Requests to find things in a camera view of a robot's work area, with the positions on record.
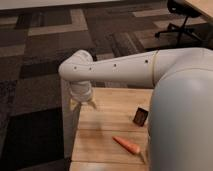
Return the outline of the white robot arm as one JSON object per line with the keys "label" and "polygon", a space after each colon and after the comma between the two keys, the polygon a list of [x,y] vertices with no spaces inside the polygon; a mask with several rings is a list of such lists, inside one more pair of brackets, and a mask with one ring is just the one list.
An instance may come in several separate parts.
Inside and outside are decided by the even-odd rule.
{"label": "white robot arm", "polygon": [[164,49],[101,61],[78,50],[58,72],[78,102],[91,99],[93,81],[151,88],[150,171],[213,171],[213,50]]}

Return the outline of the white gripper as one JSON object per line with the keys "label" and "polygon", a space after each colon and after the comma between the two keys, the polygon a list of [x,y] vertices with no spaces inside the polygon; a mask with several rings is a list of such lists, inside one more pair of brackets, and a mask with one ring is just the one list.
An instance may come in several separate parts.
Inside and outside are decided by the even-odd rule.
{"label": "white gripper", "polygon": [[79,102],[86,102],[93,109],[97,109],[95,100],[92,98],[92,85],[89,81],[73,82],[70,84],[71,96],[75,99],[70,99],[70,110],[73,111],[79,105]]}

